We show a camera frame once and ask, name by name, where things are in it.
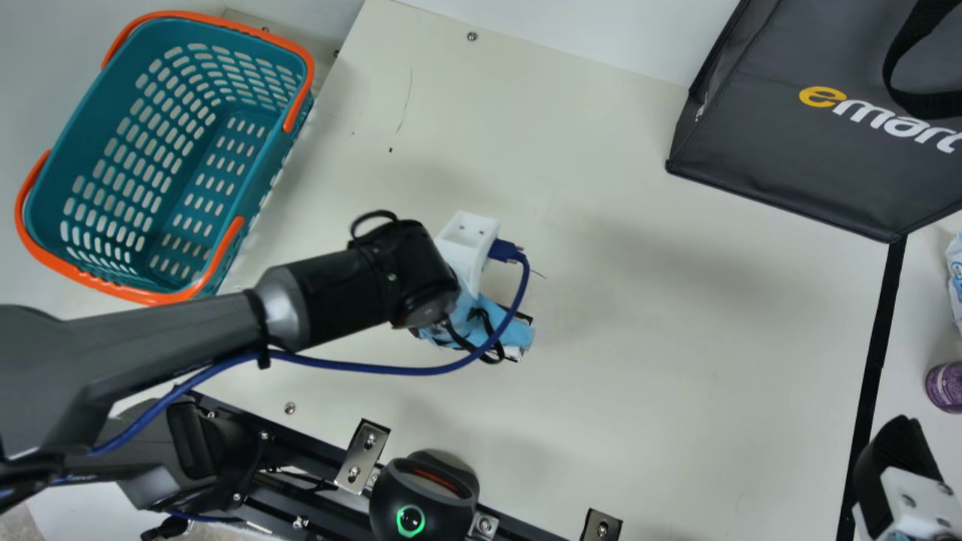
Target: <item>white wall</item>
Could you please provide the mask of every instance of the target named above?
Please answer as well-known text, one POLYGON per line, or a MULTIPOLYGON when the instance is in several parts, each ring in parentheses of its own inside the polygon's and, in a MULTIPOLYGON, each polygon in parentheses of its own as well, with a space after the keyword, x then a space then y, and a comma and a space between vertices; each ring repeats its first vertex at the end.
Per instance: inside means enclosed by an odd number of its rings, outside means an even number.
POLYGON ((686 88, 738 4, 738 0, 398 1, 686 88))

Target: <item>orange basket handle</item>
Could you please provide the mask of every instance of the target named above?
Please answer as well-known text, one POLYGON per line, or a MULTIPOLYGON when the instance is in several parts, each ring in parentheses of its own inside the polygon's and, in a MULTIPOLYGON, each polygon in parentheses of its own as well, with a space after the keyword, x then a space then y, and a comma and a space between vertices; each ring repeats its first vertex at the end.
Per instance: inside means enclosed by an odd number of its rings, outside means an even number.
POLYGON ((231 221, 230 227, 227 228, 227 234, 224 238, 220 240, 217 245, 214 255, 212 256, 211 263, 204 270, 204 274, 195 280, 189 287, 183 289, 177 293, 156 293, 146 290, 141 290, 137 288, 132 288, 128 286, 121 286, 103 278, 94 276, 89 272, 84 272, 77 269, 73 265, 70 265, 63 259, 57 257, 56 255, 43 249, 42 246, 34 241, 33 237, 30 236, 30 232, 27 231, 27 227, 23 222, 23 211, 24 204, 27 202, 27 196, 30 194, 30 190, 33 189, 34 185, 37 183, 37 179, 40 176, 40 171, 43 170, 43 165, 46 164, 47 158, 50 156, 50 151, 47 150, 40 156, 34 168, 30 170, 30 174, 27 175, 26 182, 20 187, 20 193, 16 196, 16 207, 13 209, 13 219, 16 221, 16 232, 20 236, 20 241, 23 245, 27 247, 29 251, 38 261, 43 265, 46 265, 50 269, 59 272, 60 274, 80 282, 85 286, 91 287, 97 291, 107 293, 113 296, 118 296, 125 300, 131 300, 133 302, 139 302, 140 304, 170 304, 173 302, 183 302, 186 300, 191 300, 195 295, 200 293, 202 289, 211 281, 214 277, 217 268, 220 266, 220 260, 223 259, 224 254, 227 252, 227 248, 237 237, 238 233, 243 227, 243 217, 237 216, 231 221))
POLYGON ((194 20, 197 22, 203 22, 213 26, 220 26, 223 28, 229 28, 237 32, 242 32, 254 38, 260 38, 268 43, 273 43, 282 49, 288 49, 292 53, 296 54, 304 61, 304 65, 307 66, 307 76, 304 77, 304 82, 301 85, 300 91, 297 93, 297 97, 294 98, 293 103, 291 103, 291 110, 288 111, 288 117, 284 119, 284 131, 290 133, 294 129, 294 124, 297 122, 297 115, 300 113, 301 106, 304 104, 304 100, 307 99, 307 93, 311 89, 311 82, 314 81, 314 58, 311 53, 307 51, 304 47, 298 45, 297 43, 291 41, 290 39, 281 38, 280 36, 275 36, 270 32, 265 32, 263 30, 254 28, 253 26, 247 26, 246 24, 240 24, 232 20, 222 19, 220 17, 215 17, 212 15, 207 15, 203 13, 194 12, 154 12, 142 15, 128 24, 116 37, 114 44, 107 51, 107 56, 104 57, 104 62, 101 63, 100 68, 104 69, 107 64, 110 63, 111 58, 123 45, 123 42, 127 40, 134 30, 140 26, 142 23, 156 18, 182 18, 187 20, 194 20))

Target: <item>black shopping bag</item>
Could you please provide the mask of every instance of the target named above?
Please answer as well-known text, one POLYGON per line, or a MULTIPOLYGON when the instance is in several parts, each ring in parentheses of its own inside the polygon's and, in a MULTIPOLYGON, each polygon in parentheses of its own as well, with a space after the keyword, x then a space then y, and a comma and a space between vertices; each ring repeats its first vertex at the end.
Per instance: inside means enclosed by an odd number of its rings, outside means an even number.
POLYGON ((668 170, 891 243, 962 209, 962 0, 743 0, 668 170))

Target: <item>purple bottle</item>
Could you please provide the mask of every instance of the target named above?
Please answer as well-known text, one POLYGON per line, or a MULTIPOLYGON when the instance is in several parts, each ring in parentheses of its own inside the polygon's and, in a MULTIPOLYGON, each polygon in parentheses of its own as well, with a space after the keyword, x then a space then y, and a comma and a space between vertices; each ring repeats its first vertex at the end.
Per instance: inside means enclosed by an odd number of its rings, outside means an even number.
POLYGON ((930 370, 925 377, 925 391, 942 411, 962 413, 962 361, 930 370))

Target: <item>emart logo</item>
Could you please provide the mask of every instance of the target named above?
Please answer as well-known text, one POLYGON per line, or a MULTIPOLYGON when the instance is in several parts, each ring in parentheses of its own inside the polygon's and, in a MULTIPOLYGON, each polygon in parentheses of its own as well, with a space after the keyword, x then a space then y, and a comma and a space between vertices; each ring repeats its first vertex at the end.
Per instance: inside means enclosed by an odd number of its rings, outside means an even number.
POLYGON ((869 122, 872 128, 882 128, 885 133, 898 138, 913 138, 919 144, 936 142, 936 148, 946 154, 954 152, 952 146, 962 141, 962 134, 955 130, 935 127, 912 116, 896 116, 894 112, 867 101, 848 99, 844 92, 829 87, 809 87, 798 93, 798 99, 809 107, 833 108, 832 113, 849 116, 848 119, 856 123, 874 115, 869 122))

